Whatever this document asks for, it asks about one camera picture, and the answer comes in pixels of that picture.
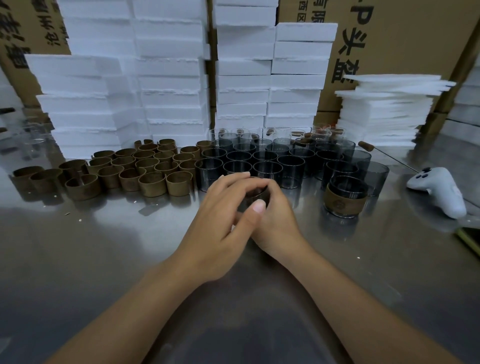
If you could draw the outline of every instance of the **reflective table surface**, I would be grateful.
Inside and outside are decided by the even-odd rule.
[[[0,153],[0,363],[36,364],[176,249],[204,194],[144,198],[111,190],[83,202],[64,193],[20,196],[8,178],[12,170],[56,167],[62,157],[54,147],[32,160],[1,145]],[[457,221],[427,195],[406,190],[412,169],[379,151],[373,160],[391,172],[358,219],[326,213],[315,179],[285,190],[302,232],[393,312],[475,363],[479,260],[451,234]],[[249,242],[224,278],[180,306],[145,362],[351,360],[303,287]]]

